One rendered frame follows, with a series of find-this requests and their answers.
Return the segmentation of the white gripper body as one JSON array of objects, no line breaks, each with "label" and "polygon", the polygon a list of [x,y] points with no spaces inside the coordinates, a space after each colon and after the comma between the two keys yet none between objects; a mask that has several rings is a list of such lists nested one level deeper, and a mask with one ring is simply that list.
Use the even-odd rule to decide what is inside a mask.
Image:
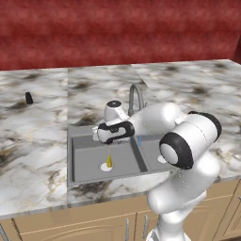
[{"label": "white gripper body", "polygon": [[94,126],[92,127],[92,138],[95,141],[99,141],[99,137],[98,137],[98,126]]}]

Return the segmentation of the grey steel double sink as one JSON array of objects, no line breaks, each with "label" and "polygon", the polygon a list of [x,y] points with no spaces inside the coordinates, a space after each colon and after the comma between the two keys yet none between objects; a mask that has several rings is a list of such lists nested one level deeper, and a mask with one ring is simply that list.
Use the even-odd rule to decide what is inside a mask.
[{"label": "grey steel double sink", "polygon": [[[172,165],[160,162],[161,136],[142,136],[141,147],[137,146],[137,137],[106,145],[93,140],[92,126],[72,126],[67,139],[68,186],[174,170]],[[109,154],[112,168],[106,166]]]}]

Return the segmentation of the grey curved sink faucet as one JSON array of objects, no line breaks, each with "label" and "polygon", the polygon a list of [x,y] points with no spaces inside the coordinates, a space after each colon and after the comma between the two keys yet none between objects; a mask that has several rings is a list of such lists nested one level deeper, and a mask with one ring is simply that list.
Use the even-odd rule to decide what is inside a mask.
[{"label": "grey curved sink faucet", "polygon": [[138,84],[133,84],[130,87],[130,92],[129,92],[129,107],[128,107],[128,115],[131,117],[134,115],[134,92],[137,93],[137,98],[138,98],[138,106],[139,110],[142,110],[145,106],[144,104],[144,99],[142,96],[142,92]]}]

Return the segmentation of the narrow tan cupboard door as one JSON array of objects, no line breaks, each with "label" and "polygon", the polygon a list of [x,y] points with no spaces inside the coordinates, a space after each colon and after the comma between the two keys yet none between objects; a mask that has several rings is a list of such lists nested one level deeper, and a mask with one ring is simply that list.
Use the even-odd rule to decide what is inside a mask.
[{"label": "narrow tan cupboard door", "polygon": [[151,210],[137,212],[135,241],[145,241],[149,232],[156,226],[158,215]]}]

